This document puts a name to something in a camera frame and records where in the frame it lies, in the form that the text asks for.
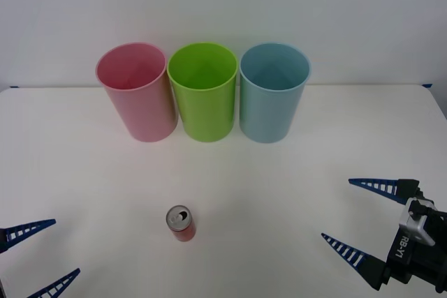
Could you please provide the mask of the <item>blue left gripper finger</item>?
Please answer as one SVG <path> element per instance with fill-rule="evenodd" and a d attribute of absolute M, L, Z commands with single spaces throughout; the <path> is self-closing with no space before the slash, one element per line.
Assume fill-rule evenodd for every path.
<path fill-rule="evenodd" d="M 28 298 L 57 298 L 79 274 L 80 268 L 77 268 L 69 274 L 28 296 Z"/>
<path fill-rule="evenodd" d="M 1 228 L 1 248 L 0 253 L 16 246 L 25 239 L 30 238 L 36 233 L 56 224 L 55 219 L 35 221 L 22 225 L 16 225 L 9 228 Z"/>

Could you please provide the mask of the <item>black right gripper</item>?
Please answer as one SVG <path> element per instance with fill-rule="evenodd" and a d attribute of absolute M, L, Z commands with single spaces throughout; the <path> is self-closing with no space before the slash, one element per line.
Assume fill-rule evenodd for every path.
<path fill-rule="evenodd" d="M 415 179 L 352 178 L 353 186 L 369 190 L 399 204 L 410 198 L 423 199 L 419 181 Z M 373 289 L 387 283 L 386 263 L 325 233 L 322 238 Z M 390 275 L 407 284 L 412 276 L 432 284 L 435 291 L 446 291 L 446 213 L 429 210 L 414 220 L 408 212 L 401 215 L 399 230 L 388 253 Z"/>

